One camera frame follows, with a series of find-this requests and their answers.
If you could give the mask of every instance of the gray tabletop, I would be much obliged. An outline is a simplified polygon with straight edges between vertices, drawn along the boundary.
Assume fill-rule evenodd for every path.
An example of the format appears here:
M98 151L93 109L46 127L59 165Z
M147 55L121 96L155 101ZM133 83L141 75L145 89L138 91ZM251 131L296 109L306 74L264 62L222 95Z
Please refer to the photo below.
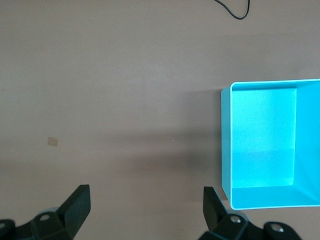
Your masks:
M239 21L213 0L0 1L0 218L21 225L90 184L76 239L198 239L203 187L228 204L221 89L320 78L319 10L253 0ZM318 207L245 212L319 238Z

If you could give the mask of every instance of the cyan plastic bin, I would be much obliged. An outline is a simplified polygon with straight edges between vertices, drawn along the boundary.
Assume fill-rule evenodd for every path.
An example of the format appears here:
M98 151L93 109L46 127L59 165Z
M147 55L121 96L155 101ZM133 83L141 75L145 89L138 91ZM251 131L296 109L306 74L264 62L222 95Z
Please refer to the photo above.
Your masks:
M235 82L221 123L233 209L320 206L320 79Z

